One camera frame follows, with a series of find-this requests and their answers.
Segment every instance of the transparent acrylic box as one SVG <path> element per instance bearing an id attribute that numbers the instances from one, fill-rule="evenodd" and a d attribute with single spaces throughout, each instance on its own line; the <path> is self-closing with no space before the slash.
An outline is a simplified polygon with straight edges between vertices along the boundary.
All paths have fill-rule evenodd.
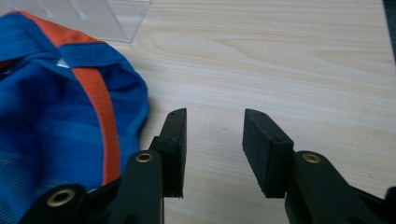
<path id="1" fill-rule="evenodd" d="M 131 42 L 149 0 L 0 0 L 0 14 L 25 10 L 97 39 Z"/>

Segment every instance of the bag handle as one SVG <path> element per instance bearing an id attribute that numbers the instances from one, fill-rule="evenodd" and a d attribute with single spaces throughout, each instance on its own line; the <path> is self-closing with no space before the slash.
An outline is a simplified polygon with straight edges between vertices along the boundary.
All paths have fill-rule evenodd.
<path id="1" fill-rule="evenodd" d="M 13 12 L 20 13 L 34 21 L 56 48 L 65 44 L 101 42 L 82 32 L 68 29 L 51 21 L 42 20 L 25 11 Z M 120 144 L 113 104 L 106 83 L 98 69 L 94 67 L 78 67 L 72 68 L 72 71 L 90 99 L 99 120 L 104 145 L 102 185 L 105 185 L 120 177 Z"/>

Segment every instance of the light wood tabletop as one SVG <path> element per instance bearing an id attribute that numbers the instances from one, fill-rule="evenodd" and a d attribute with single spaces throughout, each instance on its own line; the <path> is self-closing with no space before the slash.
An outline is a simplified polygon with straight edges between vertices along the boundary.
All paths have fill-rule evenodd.
<path id="1" fill-rule="evenodd" d="M 165 200 L 165 223 L 289 223 L 243 152 L 245 108 L 350 185 L 381 198 L 396 186 L 396 72 L 381 0 L 153 0 L 134 42 L 111 44 L 148 85 L 142 149 L 169 112 L 187 108 L 185 197 Z"/>

